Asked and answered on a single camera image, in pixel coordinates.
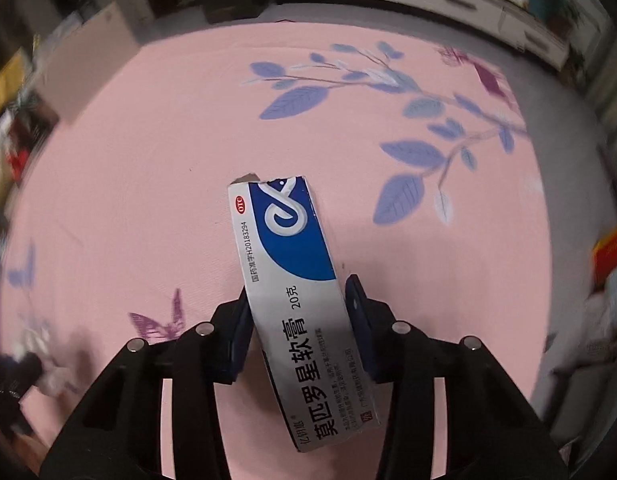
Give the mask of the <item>pink patterned tablecloth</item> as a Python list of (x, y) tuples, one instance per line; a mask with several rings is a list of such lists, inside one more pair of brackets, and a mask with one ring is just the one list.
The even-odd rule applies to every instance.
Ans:
[(42, 478), (566, 477), (525, 396), (548, 226), (517, 110), (366, 28), (110, 46), (2, 263)]

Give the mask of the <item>yellow cloth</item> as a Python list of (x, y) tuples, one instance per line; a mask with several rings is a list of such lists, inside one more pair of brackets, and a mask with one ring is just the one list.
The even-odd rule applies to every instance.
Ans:
[(0, 113), (17, 96), (30, 71), (30, 62), (22, 51), (13, 55), (0, 70)]

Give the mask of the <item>white storage box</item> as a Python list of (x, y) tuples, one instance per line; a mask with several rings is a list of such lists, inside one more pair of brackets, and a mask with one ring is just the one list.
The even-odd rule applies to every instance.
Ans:
[(140, 46), (117, 3), (62, 36), (48, 38), (32, 87), (62, 122), (75, 122)]

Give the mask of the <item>red gift bag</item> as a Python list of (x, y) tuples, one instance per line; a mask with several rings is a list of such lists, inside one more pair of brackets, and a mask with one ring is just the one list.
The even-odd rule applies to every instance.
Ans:
[(602, 288), (609, 275), (617, 268), (617, 227), (593, 248), (593, 284)]

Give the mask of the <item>blue white ointment box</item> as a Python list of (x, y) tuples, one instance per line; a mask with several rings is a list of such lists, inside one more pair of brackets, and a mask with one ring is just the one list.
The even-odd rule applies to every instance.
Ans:
[(229, 185), (246, 297), (295, 448), (378, 426), (370, 379), (302, 177)]

